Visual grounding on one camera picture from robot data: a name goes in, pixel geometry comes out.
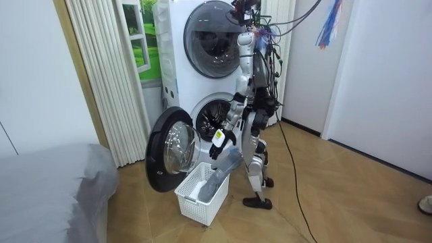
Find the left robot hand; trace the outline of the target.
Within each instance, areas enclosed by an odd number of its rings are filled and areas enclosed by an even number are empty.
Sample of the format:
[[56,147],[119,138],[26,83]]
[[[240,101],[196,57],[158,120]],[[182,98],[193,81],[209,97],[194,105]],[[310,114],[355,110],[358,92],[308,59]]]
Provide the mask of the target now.
[[209,150],[210,158],[216,160],[229,141],[231,141],[234,146],[236,145],[237,139],[235,134],[231,130],[218,129],[211,140],[212,145]]

